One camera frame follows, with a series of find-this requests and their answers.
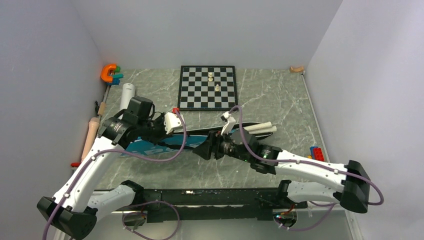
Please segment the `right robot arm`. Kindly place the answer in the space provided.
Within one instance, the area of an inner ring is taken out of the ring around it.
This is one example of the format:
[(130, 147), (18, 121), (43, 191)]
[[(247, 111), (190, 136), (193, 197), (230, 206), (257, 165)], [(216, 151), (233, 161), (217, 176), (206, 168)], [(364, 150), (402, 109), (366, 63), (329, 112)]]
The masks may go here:
[(358, 161), (340, 164), (302, 157), (262, 144), (245, 130), (224, 135), (210, 131), (206, 140), (192, 152), (204, 160), (224, 156), (239, 159), (261, 174), (292, 175), (303, 179), (304, 182), (280, 182), (275, 200), (282, 208), (312, 201), (339, 204), (359, 214), (368, 212), (370, 177)]

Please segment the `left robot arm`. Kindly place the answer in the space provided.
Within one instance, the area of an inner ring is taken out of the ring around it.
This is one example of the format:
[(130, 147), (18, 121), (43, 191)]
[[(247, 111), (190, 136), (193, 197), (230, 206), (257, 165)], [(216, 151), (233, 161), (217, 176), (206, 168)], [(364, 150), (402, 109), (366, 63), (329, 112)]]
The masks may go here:
[(42, 197), (37, 209), (46, 219), (43, 238), (50, 227), (75, 240), (86, 238), (96, 223), (106, 215), (127, 206), (139, 209), (145, 200), (144, 188), (130, 180), (98, 197), (96, 186), (112, 163), (137, 139), (157, 144), (185, 128), (179, 110), (155, 115), (154, 103), (135, 96), (126, 108), (106, 119), (99, 128), (91, 149), (70, 179), (52, 196)]

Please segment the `white shuttlecock tube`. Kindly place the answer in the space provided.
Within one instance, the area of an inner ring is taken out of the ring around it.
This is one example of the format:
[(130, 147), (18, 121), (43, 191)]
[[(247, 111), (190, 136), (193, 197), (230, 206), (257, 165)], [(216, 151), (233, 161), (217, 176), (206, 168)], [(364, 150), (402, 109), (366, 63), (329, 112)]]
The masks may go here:
[(119, 109), (124, 110), (128, 108), (131, 98), (135, 96), (136, 86), (132, 83), (124, 83), (122, 85), (122, 92), (120, 98)]

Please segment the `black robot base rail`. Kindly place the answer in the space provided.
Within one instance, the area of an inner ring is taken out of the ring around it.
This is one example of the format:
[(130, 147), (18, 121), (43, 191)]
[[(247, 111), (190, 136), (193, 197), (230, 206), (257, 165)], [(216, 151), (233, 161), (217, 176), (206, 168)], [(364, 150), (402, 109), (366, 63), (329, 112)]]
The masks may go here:
[(142, 199), (121, 210), (143, 210), (148, 223), (161, 223), (177, 219), (271, 221), (279, 212), (307, 207), (305, 201), (290, 203), (276, 187), (260, 187), (145, 189)]

